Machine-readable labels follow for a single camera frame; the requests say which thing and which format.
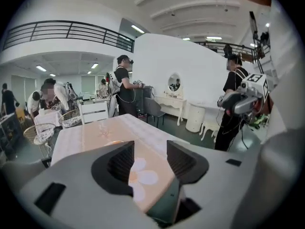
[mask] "black shirt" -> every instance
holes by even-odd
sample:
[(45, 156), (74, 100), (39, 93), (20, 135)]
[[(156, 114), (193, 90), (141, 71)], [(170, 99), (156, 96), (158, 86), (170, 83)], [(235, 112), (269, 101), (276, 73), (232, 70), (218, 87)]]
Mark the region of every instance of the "black shirt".
[(233, 91), (237, 90), (237, 88), (242, 83), (242, 78), (239, 77), (239, 75), (245, 78), (249, 75), (249, 73), (247, 72), (247, 70), (245, 70), (242, 67), (237, 67), (236, 72), (235, 71), (229, 72), (228, 79), (224, 85), (224, 92), (228, 89), (232, 89)]
[(14, 94), (10, 90), (6, 90), (2, 94), (2, 103), (6, 105), (6, 113), (9, 115), (14, 113), (16, 108), (14, 105)]
[[(124, 79), (124, 78), (129, 79), (128, 71), (123, 67), (117, 68), (116, 71), (114, 72), (114, 74), (115, 74), (116, 78), (118, 79), (119, 83), (121, 83), (122, 79)], [(131, 89), (126, 89), (124, 87), (124, 84), (121, 85), (121, 88), (120, 88), (120, 91), (118, 92), (118, 95), (124, 101), (132, 102), (132, 100), (133, 100), (132, 90)]]

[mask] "black railing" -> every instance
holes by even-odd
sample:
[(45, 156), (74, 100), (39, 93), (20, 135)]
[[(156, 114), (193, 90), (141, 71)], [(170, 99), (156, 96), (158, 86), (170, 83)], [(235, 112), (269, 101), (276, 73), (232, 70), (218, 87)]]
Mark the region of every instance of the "black railing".
[(207, 47), (214, 52), (227, 58), (229, 54), (240, 55), (242, 60), (254, 63), (255, 55), (253, 48), (243, 47), (237, 44), (225, 43), (225, 42), (194, 42), (196, 44)]
[(25, 42), (45, 39), (77, 39), (99, 42), (133, 52), (134, 40), (101, 26), (76, 21), (37, 21), (8, 31), (3, 50)]

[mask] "round mirror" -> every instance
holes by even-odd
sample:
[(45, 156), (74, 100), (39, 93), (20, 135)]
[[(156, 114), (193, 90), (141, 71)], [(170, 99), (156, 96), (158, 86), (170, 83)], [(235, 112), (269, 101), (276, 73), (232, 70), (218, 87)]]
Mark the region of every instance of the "round mirror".
[(168, 80), (168, 87), (171, 91), (175, 92), (180, 88), (180, 77), (178, 74), (172, 74)]

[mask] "floor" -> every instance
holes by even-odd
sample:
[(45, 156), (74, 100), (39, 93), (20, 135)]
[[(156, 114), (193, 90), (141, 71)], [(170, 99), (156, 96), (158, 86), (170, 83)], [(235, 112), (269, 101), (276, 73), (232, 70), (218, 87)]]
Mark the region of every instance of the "floor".
[[(140, 118), (142, 121), (146, 122), (146, 118)], [(149, 117), (148, 123), (150, 125), (156, 126), (157, 120), (154, 123), (153, 117)], [(162, 125), (162, 119), (159, 120), (158, 128), (163, 130), (171, 135), (174, 135), (180, 139), (183, 139), (190, 144), (205, 147), (205, 148), (213, 148), (214, 147), (214, 137), (212, 138), (212, 131), (208, 130), (204, 140), (201, 141), (201, 137), (199, 133), (191, 133), (185, 129), (186, 121), (180, 122), (180, 125), (177, 126), (177, 117), (166, 115), (164, 117), (164, 125)], [(252, 131), (247, 127), (244, 126), (244, 142), (248, 148), (253, 145), (259, 144), (259, 139), (252, 133)], [(55, 135), (52, 138), (51, 142), (55, 145), (57, 136), (59, 134), (59, 129), (55, 131)], [(241, 133), (238, 134), (236, 140), (233, 142), (229, 152), (245, 152), (247, 148), (241, 141)], [(38, 146), (35, 146), (29, 143), (25, 138), (21, 139), (16, 144), (16, 154), (11, 157), (11, 160), (16, 160), (23, 163), (34, 162), (38, 159), (42, 159), (43, 156)]]

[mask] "fluorescent light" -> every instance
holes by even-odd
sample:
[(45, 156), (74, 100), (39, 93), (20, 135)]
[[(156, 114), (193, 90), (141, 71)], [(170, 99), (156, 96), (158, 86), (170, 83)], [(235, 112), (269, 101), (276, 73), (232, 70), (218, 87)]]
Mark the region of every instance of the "fluorescent light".
[(46, 71), (47, 71), (46, 69), (42, 68), (40, 65), (37, 65), (36, 68), (39, 69), (39, 70), (41, 70), (41, 71), (43, 71), (43, 72), (46, 72)]
[(222, 40), (222, 38), (219, 37), (219, 36), (207, 36), (206, 38), (207, 39), (214, 39), (214, 40)]
[(122, 37), (123, 39), (130, 41), (128, 38), (123, 37), (123, 36), (121, 36), (121, 35), (119, 35), (119, 37)]
[(142, 34), (145, 33), (144, 31), (142, 31), (141, 29), (139, 29), (139, 28), (136, 27), (135, 25), (132, 25), (132, 27), (133, 27), (135, 30), (137, 30), (138, 32), (142, 33)]
[(99, 64), (98, 63), (95, 63), (92, 67), (91, 67), (91, 69), (94, 69), (96, 66), (98, 66)]

